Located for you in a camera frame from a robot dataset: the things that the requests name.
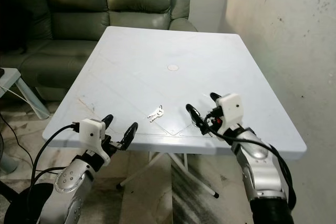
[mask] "tiled floor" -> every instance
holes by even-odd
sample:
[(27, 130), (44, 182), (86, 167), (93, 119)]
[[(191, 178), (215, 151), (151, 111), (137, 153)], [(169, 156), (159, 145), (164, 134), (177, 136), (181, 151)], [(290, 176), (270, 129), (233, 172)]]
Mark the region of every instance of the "tiled floor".
[[(47, 104), (51, 112), (55, 112), (57, 106), (56, 102)], [(15, 130), (20, 143), (28, 149), (34, 159), (44, 143), (41, 135), (49, 120), (39, 120), (31, 108), (22, 103), (0, 103), (0, 111)], [(0, 126), (5, 140), (5, 152), (19, 162), (13, 173), (6, 175), (1, 172), (0, 179), (22, 184), (24, 179), (30, 179), (32, 165), (27, 154), (17, 146), (10, 129), (2, 122)], [(38, 169), (68, 165), (72, 158), (82, 151), (75, 148), (46, 148)], [(101, 179), (104, 178), (121, 181), (147, 162), (147, 152), (117, 152), (110, 165), (103, 167), (98, 173), (97, 183), (102, 183)], [(169, 157), (164, 155), (149, 170), (126, 184), (123, 192), (119, 192), (123, 193), (121, 207), (106, 204), (106, 208), (113, 211), (114, 216), (119, 216), (120, 224), (168, 224), (172, 221), (202, 224), (252, 223), (240, 167), (233, 156), (189, 155), (188, 163), (192, 173), (219, 193), (218, 199), (186, 178), (175, 165), (171, 165)], [(46, 174), (42, 179), (54, 177), (53, 174)], [(118, 197), (115, 185), (108, 185), (112, 195)], [(95, 202), (87, 201), (87, 209), (96, 207)], [(100, 216), (104, 215), (101, 211), (91, 213), (98, 215), (93, 219), (101, 220), (102, 222), (98, 222), (100, 224), (112, 223), (108, 218)], [(81, 223), (92, 223), (93, 219), (88, 219), (87, 222), (81, 220)]]

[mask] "black cable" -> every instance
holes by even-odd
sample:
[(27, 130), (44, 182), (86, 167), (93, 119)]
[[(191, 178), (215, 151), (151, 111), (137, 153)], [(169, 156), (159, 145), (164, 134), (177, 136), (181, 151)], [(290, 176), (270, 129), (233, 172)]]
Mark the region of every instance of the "black cable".
[(44, 149), (47, 147), (47, 145), (51, 142), (51, 140), (53, 140), (55, 138), (55, 136), (57, 136), (60, 132), (69, 129), (69, 128), (73, 128), (73, 125), (67, 125), (64, 126), (63, 128), (60, 128), (58, 131), (56, 131), (47, 141), (46, 143), (42, 146), (42, 148), (40, 149), (40, 151), (37, 153), (37, 156), (35, 158), (34, 164), (33, 164), (33, 170), (32, 170), (32, 177), (30, 180), (30, 184), (33, 184), (33, 181), (35, 180), (35, 172), (36, 172), (36, 167), (37, 167), (37, 162), (39, 160), (39, 158), (41, 157), (42, 152), (44, 151)]
[(50, 172), (51, 170), (63, 170), (65, 168), (65, 166), (63, 167), (52, 167), (52, 168), (48, 168), (48, 169), (45, 169), (43, 171), (41, 171), (41, 173), (39, 173), (36, 178), (34, 178), (34, 180), (32, 181), (31, 185), (30, 185), (30, 188), (29, 188), (29, 191), (28, 191), (28, 194), (27, 194), (27, 199), (26, 199), (26, 205), (27, 205), (27, 212), (29, 214), (30, 212), (30, 208), (29, 208), (29, 198), (30, 198), (30, 195), (32, 193), (32, 189), (35, 185), (35, 183), (37, 182), (37, 180), (45, 173), (48, 173)]
[(1, 163), (1, 158), (2, 158), (2, 154), (4, 152), (4, 139), (2, 138), (1, 132), (0, 132), (0, 163)]
[(31, 157), (30, 153), (29, 153), (29, 152), (28, 152), (22, 145), (20, 145), (19, 140), (18, 140), (18, 138), (17, 138), (17, 135), (15, 134), (15, 131), (14, 131), (13, 128), (10, 126), (10, 124), (7, 123), (7, 121), (4, 119), (4, 117), (1, 115), (1, 113), (0, 113), (0, 118), (2, 119), (2, 121), (4, 121), (4, 123), (5, 123), (5, 124), (10, 128), (10, 130), (13, 132), (13, 134), (14, 134), (14, 136), (15, 136), (15, 140), (16, 140), (16, 142), (17, 142), (17, 145), (18, 145), (21, 149), (23, 149), (23, 150), (28, 154), (29, 159), (30, 159), (30, 161), (31, 161), (31, 164), (33, 164), (34, 162), (33, 162), (33, 159), (32, 159), (32, 157)]
[(30, 159), (30, 162), (31, 162), (31, 166), (33, 167), (34, 162), (33, 162), (33, 159), (32, 159), (32, 157), (31, 157), (31, 154), (29, 153), (29, 151), (27, 151), (27, 149), (25, 149), (22, 145), (20, 145), (19, 140), (18, 140), (18, 137), (17, 137), (15, 131), (14, 131), (13, 128), (10, 126), (10, 124), (4, 119), (4, 117), (1, 115), (1, 113), (0, 113), (0, 118), (2, 119), (2, 121), (4, 121), (4, 123), (10, 128), (10, 130), (11, 130), (12, 133), (14, 134), (17, 145), (18, 145), (21, 149), (23, 149), (23, 150), (28, 154), (29, 159)]
[(230, 136), (225, 136), (225, 135), (220, 135), (218, 134), (216, 131), (214, 131), (208, 124), (207, 120), (212, 117), (210, 114), (208, 114), (205, 118), (204, 118), (204, 124), (207, 127), (207, 129), (213, 133), (214, 135), (218, 136), (219, 138), (224, 139), (225, 141), (230, 140), (233, 142), (241, 142), (241, 143), (251, 143), (251, 144), (256, 144), (259, 145), (265, 149), (267, 149), (268, 151), (272, 152), (279, 161), (279, 165), (280, 165), (280, 169), (282, 174), (284, 175), (285, 181), (288, 185), (288, 207), (290, 210), (293, 210), (296, 204), (296, 194), (293, 188), (293, 182), (292, 182), (292, 177), (291, 177), (291, 173), (290, 170), (285, 162), (285, 160), (280, 156), (279, 152), (272, 146), (271, 147), (267, 146), (264, 143), (259, 143), (253, 140), (248, 140), (248, 139), (240, 139), (240, 138), (235, 138), (235, 137), (230, 137)]

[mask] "green leather sofa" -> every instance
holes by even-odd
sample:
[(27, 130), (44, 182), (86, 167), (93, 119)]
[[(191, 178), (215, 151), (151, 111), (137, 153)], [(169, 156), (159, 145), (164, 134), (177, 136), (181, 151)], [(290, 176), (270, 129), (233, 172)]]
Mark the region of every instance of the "green leather sofa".
[(0, 55), (45, 100), (61, 100), (107, 26), (196, 31), (190, 0), (18, 0), (33, 13), (24, 54)]

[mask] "sofa armrest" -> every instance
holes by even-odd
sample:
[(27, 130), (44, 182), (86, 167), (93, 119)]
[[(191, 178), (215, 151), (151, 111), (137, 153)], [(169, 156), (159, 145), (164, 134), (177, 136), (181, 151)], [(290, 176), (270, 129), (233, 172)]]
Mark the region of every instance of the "sofa armrest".
[(197, 31), (197, 29), (186, 18), (177, 18), (171, 21), (169, 30), (173, 31)]

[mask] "table leg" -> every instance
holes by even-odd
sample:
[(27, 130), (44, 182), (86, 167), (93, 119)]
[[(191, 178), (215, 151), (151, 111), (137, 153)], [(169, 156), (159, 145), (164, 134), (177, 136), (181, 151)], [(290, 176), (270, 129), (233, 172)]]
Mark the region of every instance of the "table leg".
[(201, 187), (203, 187), (208, 193), (210, 193), (215, 198), (219, 197), (219, 194), (213, 191), (210, 187), (205, 185), (203, 182), (201, 182), (198, 178), (196, 178), (194, 175), (192, 175), (188, 170), (184, 167), (183, 163), (180, 161), (180, 159), (176, 156), (174, 153), (168, 153), (170, 158), (177, 164), (177, 166), (183, 171), (187, 177), (189, 177), (193, 182), (199, 184)]
[(163, 152), (162, 153), (158, 153), (147, 165), (145, 165), (144, 167), (142, 167), (140, 170), (138, 170), (136, 173), (132, 174), (131, 176), (129, 176), (127, 179), (125, 179), (124, 181), (120, 182), (119, 184), (117, 184), (116, 188), (117, 189), (121, 189), (126, 183), (128, 183), (129, 181), (131, 181), (132, 179), (136, 178), (137, 176), (139, 176), (140, 174), (144, 173), (146, 170), (148, 170), (152, 165), (155, 164), (156, 161), (158, 161), (160, 159), (160, 157), (163, 156)]
[(155, 152), (148, 152), (148, 162), (150, 162), (152, 160), (153, 153), (155, 154)]
[(186, 153), (183, 154), (183, 159), (184, 159), (184, 167), (188, 172), (188, 158)]
[(16, 81), (17, 87), (20, 89), (23, 96), (27, 99), (28, 102), (33, 104), (35, 107), (43, 111), (44, 113), (40, 112), (36, 108), (32, 107), (32, 109), (35, 111), (36, 115), (40, 119), (46, 119), (48, 118), (47, 115), (50, 115), (50, 112), (48, 109), (41, 103), (41, 101), (36, 97), (36, 95), (32, 92), (32, 90), (28, 87), (28, 85), (23, 81), (22, 78), (19, 78)]

